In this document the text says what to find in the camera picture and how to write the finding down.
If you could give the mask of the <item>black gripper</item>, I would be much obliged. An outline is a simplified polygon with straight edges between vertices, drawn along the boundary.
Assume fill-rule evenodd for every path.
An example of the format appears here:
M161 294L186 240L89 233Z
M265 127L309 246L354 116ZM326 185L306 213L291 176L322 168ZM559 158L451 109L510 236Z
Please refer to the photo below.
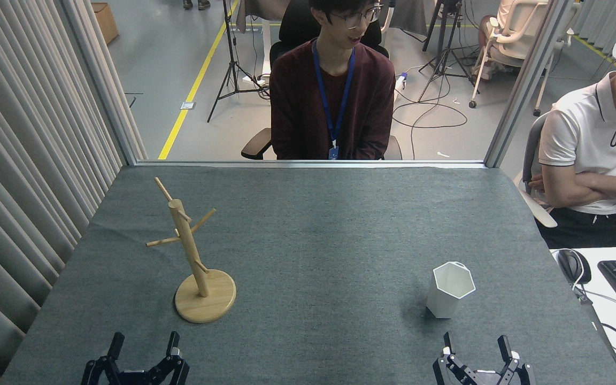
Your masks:
M506 335L498 338L499 352L504 366L501 371L470 371L461 361L456 361L451 334L443 334L442 354L433 363L437 384L536 384L533 366L522 361Z
M109 384L162 384L170 376L169 384L185 384L190 366L182 358L178 348L180 336L172 331L166 347L165 357L146 371L120 372L117 360L124 342L120 332L113 334L110 347L104 356L86 363L81 384L99 384L101 375L105 374Z

